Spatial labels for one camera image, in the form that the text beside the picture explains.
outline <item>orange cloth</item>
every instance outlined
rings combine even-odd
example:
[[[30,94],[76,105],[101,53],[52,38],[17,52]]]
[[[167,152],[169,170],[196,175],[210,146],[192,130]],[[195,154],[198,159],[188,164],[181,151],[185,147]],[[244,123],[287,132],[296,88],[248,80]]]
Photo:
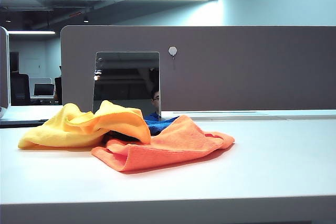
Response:
[[[117,131],[135,137],[145,144],[151,141],[151,134],[142,118],[141,110],[124,108],[109,101],[103,101],[99,110],[81,112],[72,103],[64,107],[43,125],[32,128],[19,141],[19,148],[34,145],[51,147],[85,147],[98,145],[105,133]]]
[[[189,161],[226,149],[234,138],[219,132],[203,132],[188,116],[181,115],[150,144],[111,139],[106,148],[95,147],[91,153],[118,171],[146,169]]]

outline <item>gray partition panel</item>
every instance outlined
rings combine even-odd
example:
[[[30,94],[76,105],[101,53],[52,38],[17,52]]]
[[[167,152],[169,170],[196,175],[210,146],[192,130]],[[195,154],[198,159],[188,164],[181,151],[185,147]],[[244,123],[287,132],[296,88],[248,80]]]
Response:
[[[335,38],[336,27],[67,26],[63,101],[92,110],[96,52],[157,51],[162,111],[335,109]]]
[[[8,46],[8,32],[0,27],[0,108],[3,109],[8,108],[10,103]]]

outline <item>man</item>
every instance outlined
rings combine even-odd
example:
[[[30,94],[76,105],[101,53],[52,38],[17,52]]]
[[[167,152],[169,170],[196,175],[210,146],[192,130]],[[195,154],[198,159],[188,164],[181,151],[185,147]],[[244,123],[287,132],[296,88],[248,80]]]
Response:
[[[155,112],[145,116],[145,120],[149,121],[158,121],[159,120],[159,102],[160,102],[160,93],[159,86],[154,86],[151,92],[151,101],[152,105],[155,107]]]

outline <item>black chair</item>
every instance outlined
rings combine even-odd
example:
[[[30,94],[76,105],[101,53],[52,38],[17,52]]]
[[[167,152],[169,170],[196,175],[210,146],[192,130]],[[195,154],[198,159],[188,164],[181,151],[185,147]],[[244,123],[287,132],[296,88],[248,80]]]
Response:
[[[22,73],[11,73],[10,103],[13,106],[30,105],[29,76]]]
[[[62,105],[62,77],[55,78],[55,87],[56,87],[58,105]]]

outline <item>desk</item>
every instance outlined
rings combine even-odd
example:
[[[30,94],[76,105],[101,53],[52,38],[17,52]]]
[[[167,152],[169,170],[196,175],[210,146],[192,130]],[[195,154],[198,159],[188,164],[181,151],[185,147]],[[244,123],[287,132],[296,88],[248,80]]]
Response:
[[[244,223],[336,220],[336,119],[196,122],[227,152],[123,174],[88,149],[17,149],[1,129],[2,223]]]
[[[53,95],[31,95],[30,100],[39,101],[41,105],[52,105],[55,102]]]
[[[10,106],[0,119],[0,128],[31,127],[43,124],[62,108],[62,105]]]

